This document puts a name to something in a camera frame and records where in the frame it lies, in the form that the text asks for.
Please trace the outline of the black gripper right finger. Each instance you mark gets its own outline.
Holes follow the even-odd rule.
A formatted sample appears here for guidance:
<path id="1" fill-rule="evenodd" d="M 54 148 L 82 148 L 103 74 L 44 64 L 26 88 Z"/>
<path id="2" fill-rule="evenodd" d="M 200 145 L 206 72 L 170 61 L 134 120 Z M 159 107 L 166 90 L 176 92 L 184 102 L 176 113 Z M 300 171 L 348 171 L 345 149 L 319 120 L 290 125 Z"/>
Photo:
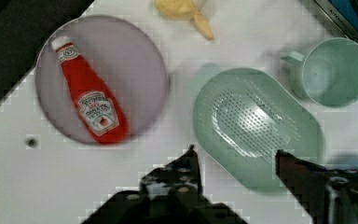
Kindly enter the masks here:
<path id="1" fill-rule="evenodd" d="M 280 149 L 275 172 L 313 224 L 358 224 L 358 169 L 327 169 Z"/>

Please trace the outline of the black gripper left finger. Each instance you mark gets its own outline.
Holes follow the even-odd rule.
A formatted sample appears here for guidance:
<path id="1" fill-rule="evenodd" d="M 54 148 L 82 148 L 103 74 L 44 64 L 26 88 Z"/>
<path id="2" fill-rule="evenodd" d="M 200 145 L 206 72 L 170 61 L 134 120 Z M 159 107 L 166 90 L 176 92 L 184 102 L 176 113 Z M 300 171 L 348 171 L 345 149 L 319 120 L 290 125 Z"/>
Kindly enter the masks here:
<path id="1" fill-rule="evenodd" d="M 176 160 L 155 168 L 140 180 L 140 192 L 150 200 L 158 196 L 167 196 L 176 187 L 191 187 L 202 194 L 200 163 L 195 146 L 190 145 L 187 151 Z"/>

